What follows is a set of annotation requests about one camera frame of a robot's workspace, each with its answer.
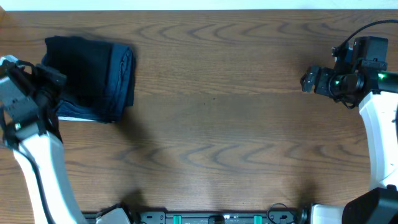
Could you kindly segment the black t-shirt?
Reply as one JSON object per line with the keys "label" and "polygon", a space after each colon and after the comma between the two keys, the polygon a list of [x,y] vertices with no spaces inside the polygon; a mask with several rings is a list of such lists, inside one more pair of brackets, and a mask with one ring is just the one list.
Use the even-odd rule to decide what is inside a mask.
{"label": "black t-shirt", "polygon": [[82,37],[54,36],[45,39],[42,63],[67,76],[65,101],[93,106],[103,95],[112,44]]}

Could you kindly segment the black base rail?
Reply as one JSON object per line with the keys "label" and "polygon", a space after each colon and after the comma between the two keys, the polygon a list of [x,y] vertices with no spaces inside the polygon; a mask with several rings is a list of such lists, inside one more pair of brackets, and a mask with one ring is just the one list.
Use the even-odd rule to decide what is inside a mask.
{"label": "black base rail", "polygon": [[188,212],[127,212],[117,208],[111,212],[84,213],[88,223],[135,224],[305,224],[307,216],[288,210],[264,213],[188,213]]}

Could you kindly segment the folded dark blue jeans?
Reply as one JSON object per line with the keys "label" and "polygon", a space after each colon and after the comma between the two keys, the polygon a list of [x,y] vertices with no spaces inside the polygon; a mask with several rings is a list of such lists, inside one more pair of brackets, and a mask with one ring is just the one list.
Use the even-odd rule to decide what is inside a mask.
{"label": "folded dark blue jeans", "polygon": [[135,58],[128,45],[110,44],[113,48],[102,97],[93,106],[87,107],[65,101],[61,94],[56,109],[57,116],[92,119],[102,123],[113,123],[121,119],[128,104],[129,88],[134,86]]}

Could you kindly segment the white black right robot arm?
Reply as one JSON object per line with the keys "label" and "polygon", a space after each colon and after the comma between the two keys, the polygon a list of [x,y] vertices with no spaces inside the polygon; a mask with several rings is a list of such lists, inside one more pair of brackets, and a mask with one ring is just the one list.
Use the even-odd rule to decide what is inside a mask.
{"label": "white black right robot arm", "polygon": [[366,130],[369,192],[344,206],[313,204],[304,223],[397,223],[397,74],[387,69],[388,40],[358,37],[334,48],[333,68],[311,66],[301,78],[304,92],[358,108]]}

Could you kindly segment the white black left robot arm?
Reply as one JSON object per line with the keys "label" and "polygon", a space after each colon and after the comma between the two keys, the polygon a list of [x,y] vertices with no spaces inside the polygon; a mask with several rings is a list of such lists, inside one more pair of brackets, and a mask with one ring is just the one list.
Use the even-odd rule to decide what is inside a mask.
{"label": "white black left robot arm", "polygon": [[20,165],[36,223],[86,223],[67,175],[55,107],[66,76],[12,55],[1,57],[2,140]]}

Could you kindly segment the folded white garment under jeans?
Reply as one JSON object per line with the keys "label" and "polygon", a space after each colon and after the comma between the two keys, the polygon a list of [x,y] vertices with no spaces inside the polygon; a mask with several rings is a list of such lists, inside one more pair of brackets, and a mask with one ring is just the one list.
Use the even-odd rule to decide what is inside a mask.
{"label": "folded white garment under jeans", "polygon": [[92,120],[92,119],[74,118],[74,117],[69,117],[69,116],[58,116],[58,119],[60,121],[97,122],[97,121]]}

